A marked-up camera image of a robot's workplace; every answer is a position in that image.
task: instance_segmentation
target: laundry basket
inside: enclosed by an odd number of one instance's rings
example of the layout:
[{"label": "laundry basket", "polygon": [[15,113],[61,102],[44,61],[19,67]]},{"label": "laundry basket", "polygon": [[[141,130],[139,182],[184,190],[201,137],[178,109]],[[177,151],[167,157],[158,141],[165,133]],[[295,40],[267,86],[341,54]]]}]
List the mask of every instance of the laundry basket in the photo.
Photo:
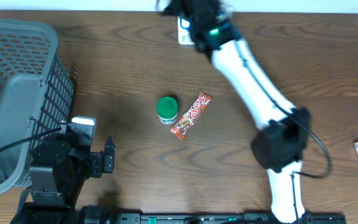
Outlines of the laundry basket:
[{"label": "laundry basket", "polygon": [[[0,147],[68,118],[73,84],[57,46],[47,24],[0,19]],[[0,194],[31,185],[31,152],[38,144],[39,139],[0,153]]]}]

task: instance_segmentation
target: candy bar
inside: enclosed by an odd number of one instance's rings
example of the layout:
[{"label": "candy bar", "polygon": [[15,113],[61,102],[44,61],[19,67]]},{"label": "candy bar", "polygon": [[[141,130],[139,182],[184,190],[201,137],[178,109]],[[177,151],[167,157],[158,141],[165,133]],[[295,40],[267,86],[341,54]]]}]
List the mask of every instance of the candy bar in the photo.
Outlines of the candy bar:
[{"label": "candy bar", "polygon": [[204,111],[208,103],[213,101],[212,97],[199,92],[197,100],[193,103],[190,109],[180,118],[177,124],[171,128],[171,132],[180,139],[184,139],[187,131],[194,125],[197,118]]}]

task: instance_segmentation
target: wooden table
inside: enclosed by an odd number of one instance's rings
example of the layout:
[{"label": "wooden table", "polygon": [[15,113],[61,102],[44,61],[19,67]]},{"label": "wooden table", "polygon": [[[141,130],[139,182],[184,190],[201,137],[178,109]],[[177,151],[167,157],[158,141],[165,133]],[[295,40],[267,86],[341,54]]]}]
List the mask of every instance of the wooden table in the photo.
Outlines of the wooden table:
[{"label": "wooden table", "polygon": [[[0,11],[0,17],[42,21],[60,38],[59,55],[75,80],[72,115],[98,119],[93,151],[112,135],[112,175],[85,182],[77,208],[102,205],[156,212],[268,210],[266,171],[254,159],[252,118],[232,86],[207,59],[177,42],[174,18],[153,12]],[[334,171],[302,177],[313,212],[344,212],[358,223],[358,15],[235,14],[266,73],[294,104],[313,115]],[[175,94],[184,113],[198,91],[214,101],[184,141],[157,118],[161,96]],[[315,142],[304,171],[322,172]],[[0,195],[0,223],[9,223],[22,189]]]}]

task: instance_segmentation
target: green jar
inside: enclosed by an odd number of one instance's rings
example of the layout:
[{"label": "green jar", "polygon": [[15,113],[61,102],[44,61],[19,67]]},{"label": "green jar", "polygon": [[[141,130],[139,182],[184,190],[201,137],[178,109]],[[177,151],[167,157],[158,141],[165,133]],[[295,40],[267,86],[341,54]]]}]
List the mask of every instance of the green jar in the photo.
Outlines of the green jar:
[{"label": "green jar", "polygon": [[170,96],[161,98],[157,103],[157,114],[163,124],[174,123],[178,118],[177,101]]}]

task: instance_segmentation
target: black cable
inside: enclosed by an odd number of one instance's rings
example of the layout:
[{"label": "black cable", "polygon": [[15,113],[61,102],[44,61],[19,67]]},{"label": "black cable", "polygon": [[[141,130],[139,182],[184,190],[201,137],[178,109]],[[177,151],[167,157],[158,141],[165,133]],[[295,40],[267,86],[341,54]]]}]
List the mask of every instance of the black cable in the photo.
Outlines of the black cable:
[{"label": "black cable", "polygon": [[52,134],[54,132],[57,132],[57,131],[60,131],[62,128],[55,128],[55,129],[51,129],[49,131],[46,131],[46,132],[43,132],[43,133],[40,133],[40,134],[36,134],[36,135],[33,135],[29,138],[26,138],[26,139],[22,139],[20,141],[17,141],[17,142],[14,142],[14,143],[11,143],[7,146],[3,146],[3,147],[0,147],[0,152],[3,152],[5,151],[6,149],[10,149],[12,147],[15,147],[15,146],[18,146],[20,144],[23,144],[25,142],[28,142],[28,141],[31,141],[31,140],[34,140],[34,139],[37,139],[37,138],[41,138],[42,136],[46,136],[47,134]]},{"label": "black cable", "polygon": [[263,85],[259,82],[259,80],[256,78],[253,71],[248,67],[247,59],[243,56],[239,44],[236,40],[234,40],[234,45],[236,47],[237,53],[239,54],[239,57],[244,63],[244,68],[248,69],[249,73],[251,74],[252,78],[255,80],[255,82],[258,84],[260,89],[266,94],[266,96],[269,98],[269,100],[274,104],[275,107],[277,107],[283,114],[287,115],[295,124],[297,124],[300,128],[304,129],[311,138],[313,138],[318,146],[323,150],[324,155],[327,159],[327,169],[325,173],[316,175],[316,174],[308,174],[304,172],[292,172],[291,174],[291,181],[292,181],[292,194],[293,194],[293,206],[295,208],[295,216],[296,216],[296,222],[299,223],[299,216],[298,216],[298,209],[296,207],[296,198],[295,198],[295,174],[303,175],[305,177],[315,178],[315,179],[323,179],[330,175],[333,165],[331,161],[331,156],[329,155],[329,152],[326,148],[326,146],[323,144],[323,142],[315,135],[309,128],[307,128],[301,121],[299,121],[296,117],[294,117],[291,113],[287,112],[285,109],[283,109],[274,99],[272,96],[269,95],[267,90],[263,87]]}]

